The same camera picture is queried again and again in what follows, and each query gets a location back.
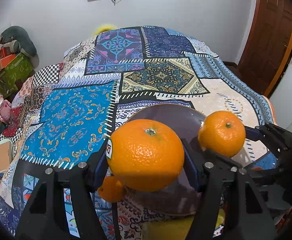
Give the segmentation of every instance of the yellow plush toy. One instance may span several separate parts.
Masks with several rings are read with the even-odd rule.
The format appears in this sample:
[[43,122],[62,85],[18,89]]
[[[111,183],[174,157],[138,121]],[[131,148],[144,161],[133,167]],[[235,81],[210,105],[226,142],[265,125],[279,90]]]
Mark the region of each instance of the yellow plush toy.
[[115,29],[117,29],[116,26],[111,25],[111,24],[105,24],[105,25],[102,25],[101,27],[99,27],[99,28],[95,31],[95,33],[94,33],[93,36],[98,35],[98,34],[103,33],[103,32],[107,32],[107,31],[115,30]]

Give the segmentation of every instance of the wooden door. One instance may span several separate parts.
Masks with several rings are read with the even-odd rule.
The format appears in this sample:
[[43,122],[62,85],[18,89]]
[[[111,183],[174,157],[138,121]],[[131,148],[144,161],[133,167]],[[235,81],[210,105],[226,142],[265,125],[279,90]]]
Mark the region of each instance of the wooden door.
[[254,20],[238,69],[249,87],[268,96],[292,50],[292,3],[257,0]]

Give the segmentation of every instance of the green box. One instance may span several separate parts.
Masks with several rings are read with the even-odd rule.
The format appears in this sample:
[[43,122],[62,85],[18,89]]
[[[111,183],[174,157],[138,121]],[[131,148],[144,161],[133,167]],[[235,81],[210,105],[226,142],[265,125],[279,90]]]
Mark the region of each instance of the green box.
[[33,66],[28,57],[19,53],[5,68],[0,71],[0,93],[7,98],[13,92],[18,92],[15,85],[16,80],[21,79],[25,82]]

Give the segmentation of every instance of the blue patterned fabric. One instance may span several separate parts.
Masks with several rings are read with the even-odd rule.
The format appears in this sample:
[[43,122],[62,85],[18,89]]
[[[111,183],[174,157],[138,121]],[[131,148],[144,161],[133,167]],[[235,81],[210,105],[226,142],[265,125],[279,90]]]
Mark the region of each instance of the blue patterned fabric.
[[22,186],[12,187],[13,208],[0,196],[0,221],[13,236],[15,235],[24,207],[38,180],[36,177],[24,174]]
[[266,122],[273,123],[273,116],[267,100],[235,76],[222,60],[200,57],[197,54],[187,52],[185,52],[185,56],[189,57],[199,78],[220,78],[232,89],[243,95],[252,104],[259,125],[264,125]]
[[170,62],[147,63],[146,68],[138,70],[126,78],[141,84],[157,88],[161,92],[178,93],[194,75]]
[[196,53],[185,36],[169,35],[162,27],[144,28],[152,57],[184,57],[183,51]]
[[104,141],[102,128],[112,89],[113,82],[53,90],[41,111],[43,125],[27,139],[21,156],[59,168],[87,161]]
[[87,60],[86,74],[143,69],[142,38],[137,29],[101,33]]
[[110,81],[119,80],[121,77],[121,73],[99,73],[94,75],[77,75],[63,77],[58,84],[54,86],[54,88],[72,88],[72,87],[79,87],[79,86],[89,86],[94,84],[104,84]]
[[267,152],[260,159],[249,164],[249,168],[261,167],[263,170],[270,170],[270,169],[273,169],[275,167],[277,160],[278,159],[276,158],[275,155],[273,155],[272,152]]
[[[95,194],[91,194],[91,197],[92,200],[94,200],[95,211],[99,219],[99,222],[101,223],[102,228],[107,236],[107,239],[115,240],[111,203],[99,197],[98,192],[95,192]],[[73,236],[80,237],[76,224],[76,218],[74,214],[71,193],[69,188],[64,189],[64,202],[69,231]]]
[[165,101],[155,101],[155,100],[141,100],[127,104],[119,104],[117,106],[116,112],[116,128],[123,125],[127,120],[139,110],[153,105],[158,104],[177,104],[187,107],[193,107],[189,101],[183,100],[165,100]]
[[178,31],[175,31],[175,30],[172,30],[172,29],[169,29],[169,28],[165,28],[165,30],[167,31],[167,33],[169,35],[181,35],[181,36],[185,36],[185,37],[188,37],[188,38],[191,38],[191,39],[195,39],[192,36],[184,35],[184,34],[178,32]]

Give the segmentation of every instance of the fruit sticker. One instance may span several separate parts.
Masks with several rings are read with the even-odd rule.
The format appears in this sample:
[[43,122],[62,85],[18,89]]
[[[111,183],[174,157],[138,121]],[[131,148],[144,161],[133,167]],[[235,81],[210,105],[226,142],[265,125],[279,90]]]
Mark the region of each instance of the fruit sticker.
[[106,145],[106,157],[111,159],[111,154],[113,153],[113,142],[111,139],[108,139],[107,145]]

